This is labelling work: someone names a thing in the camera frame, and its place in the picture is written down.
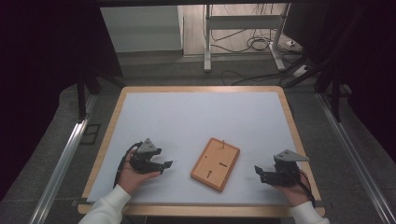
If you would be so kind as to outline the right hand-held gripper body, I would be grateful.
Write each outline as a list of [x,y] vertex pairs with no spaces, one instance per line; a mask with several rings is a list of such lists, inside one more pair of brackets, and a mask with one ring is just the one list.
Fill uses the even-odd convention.
[[291,150],[284,150],[274,156],[276,168],[276,186],[293,187],[301,181],[298,161],[309,161],[306,156]]

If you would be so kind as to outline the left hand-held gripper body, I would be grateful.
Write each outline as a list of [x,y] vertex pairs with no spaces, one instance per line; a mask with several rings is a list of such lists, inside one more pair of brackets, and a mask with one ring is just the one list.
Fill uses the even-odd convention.
[[160,163],[151,162],[157,148],[149,138],[145,141],[135,143],[131,146],[134,154],[130,159],[130,164],[139,174],[147,174],[152,172],[160,172]]

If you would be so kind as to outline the person's right hand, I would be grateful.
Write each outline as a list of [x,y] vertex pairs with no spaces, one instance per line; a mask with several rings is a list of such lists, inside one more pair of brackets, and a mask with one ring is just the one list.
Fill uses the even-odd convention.
[[285,196],[291,207],[309,202],[307,194],[305,193],[304,189],[299,185],[295,185],[289,188],[273,186],[273,188],[279,190]]

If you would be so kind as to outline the person's left hand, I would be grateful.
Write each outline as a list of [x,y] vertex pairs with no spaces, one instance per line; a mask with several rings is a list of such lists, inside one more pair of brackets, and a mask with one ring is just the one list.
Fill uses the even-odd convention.
[[160,172],[152,172],[147,174],[139,174],[130,164],[130,159],[134,154],[132,149],[126,156],[126,159],[121,166],[118,185],[123,188],[128,194],[136,191],[146,180],[160,176]]

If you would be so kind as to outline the wooden board with rim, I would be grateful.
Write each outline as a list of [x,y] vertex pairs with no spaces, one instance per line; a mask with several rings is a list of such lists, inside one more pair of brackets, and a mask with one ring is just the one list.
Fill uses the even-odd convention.
[[[192,179],[218,192],[223,192],[240,154],[238,147],[226,142],[225,147],[222,148],[221,141],[210,138],[191,170]],[[226,164],[227,167],[219,165],[220,162]],[[208,171],[213,173],[209,178],[206,178]]]

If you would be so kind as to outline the white table mat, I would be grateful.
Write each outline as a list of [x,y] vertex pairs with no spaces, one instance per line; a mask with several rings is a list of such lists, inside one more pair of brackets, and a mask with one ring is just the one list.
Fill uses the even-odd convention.
[[[191,170],[210,138],[240,150],[223,191],[191,178]],[[257,167],[273,170],[275,154],[296,148],[275,92],[128,94],[89,201],[95,202],[113,189],[126,150],[145,139],[162,151],[154,161],[170,161],[172,165],[133,194],[134,204],[283,205],[287,202],[278,190],[263,184],[255,172]]]

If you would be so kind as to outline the black metal stand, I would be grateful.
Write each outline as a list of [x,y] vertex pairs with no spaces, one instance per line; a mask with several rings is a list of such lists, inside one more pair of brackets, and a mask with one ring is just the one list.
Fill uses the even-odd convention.
[[339,116],[340,85],[341,81],[337,71],[321,72],[314,85],[316,92],[325,92],[328,87],[331,87],[331,112],[337,122],[341,121]]
[[98,70],[80,70],[77,75],[78,123],[81,123],[88,114],[85,90],[88,90],[90,94],[93,95],[100,93],[101,86],[98,81],[99,77],[121,89],[125,87],[125,84],[117,80],[115,77],[108,76]]

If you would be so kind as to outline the white power strip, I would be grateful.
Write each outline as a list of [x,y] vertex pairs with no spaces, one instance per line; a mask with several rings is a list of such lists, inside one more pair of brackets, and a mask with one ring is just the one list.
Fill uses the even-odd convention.
[[305,72],[307,72],[310,69],[310,67],[308,65],[302,65],[300,68],[298,68],[294,73],[293,76],[294,77],[299,77],[301,75],[303,75]]

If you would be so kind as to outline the white cabinet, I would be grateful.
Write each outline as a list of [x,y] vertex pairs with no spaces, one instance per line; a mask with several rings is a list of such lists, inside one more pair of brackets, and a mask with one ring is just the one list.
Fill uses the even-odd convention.
[[100,10],[116,52],[182,50],[177,6]]

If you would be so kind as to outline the aluminium rail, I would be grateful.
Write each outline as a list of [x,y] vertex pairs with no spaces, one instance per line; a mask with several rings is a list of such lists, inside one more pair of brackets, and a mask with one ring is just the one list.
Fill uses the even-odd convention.
[[64,151],[61,154],[60,159],[58,160],[47,186],[45,187],[35,210],[29,219],[28,224],[44,224],[45,220],[50,212],[50,209],[54,203],[55,197],[60,189],[64,181],[64,177],[66,172],[70,166],[70,163],[75,155],[75,152],[78,148],[79,142],[85,132],[86,127],[88,126],[89,120],[92,115],[92,110],[95,106],[97,97],[95,95],[91,95],[88,98],[88,102],[85,104],[86,114],[83,116],[82,121],[79,121],[72,133],[70,134],[68,141],[64,147]]
[[347,135],[342,122],[338,121],[332,114],[331,103],[327,99],[326,94],[317,93],[316,96],[383,224],[396,224],[396,214],[391,210],[385,195],[369,173],[353,142]]

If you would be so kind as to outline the white metal desk frame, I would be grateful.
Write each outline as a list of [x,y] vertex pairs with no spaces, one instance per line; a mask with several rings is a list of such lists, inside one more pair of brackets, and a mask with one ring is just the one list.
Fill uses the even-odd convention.
[[279,15],[241,15],[241,16],[212,16],[211,6],[205,5],[205,51],[204,71],[211,71],[211,47],[209,35],[212,30],[237,30],[237,29],[275,29],[275,37],[269,43],[269,50],[279,71],[286,67],[281,59],[278,42],[288,15],[290,3],[287,3]]

